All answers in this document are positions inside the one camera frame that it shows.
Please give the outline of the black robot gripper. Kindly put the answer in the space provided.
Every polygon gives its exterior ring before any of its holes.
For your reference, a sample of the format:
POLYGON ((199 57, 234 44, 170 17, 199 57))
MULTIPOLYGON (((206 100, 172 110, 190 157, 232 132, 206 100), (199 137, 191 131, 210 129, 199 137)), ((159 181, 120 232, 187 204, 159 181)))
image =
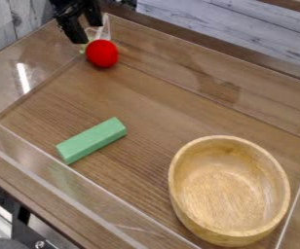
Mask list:
POLYGON ((101 26, 101 12, 97 0, 48 0, 56 16, 59 27, 73 44, 88 42, 77 18, 84 13, 91 26, 101 26))

